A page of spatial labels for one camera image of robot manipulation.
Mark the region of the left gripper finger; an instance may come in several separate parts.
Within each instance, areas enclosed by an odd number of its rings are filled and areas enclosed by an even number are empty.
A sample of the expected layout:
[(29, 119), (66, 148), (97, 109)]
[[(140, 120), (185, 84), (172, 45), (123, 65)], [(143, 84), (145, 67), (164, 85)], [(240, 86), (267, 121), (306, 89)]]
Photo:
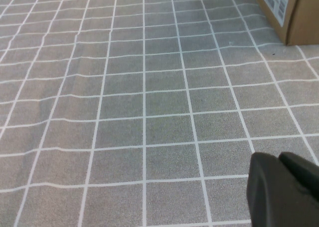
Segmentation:
[(252, 154), (246, 194), (254, 227), (319, 225), (319, 167), (292, 152)]

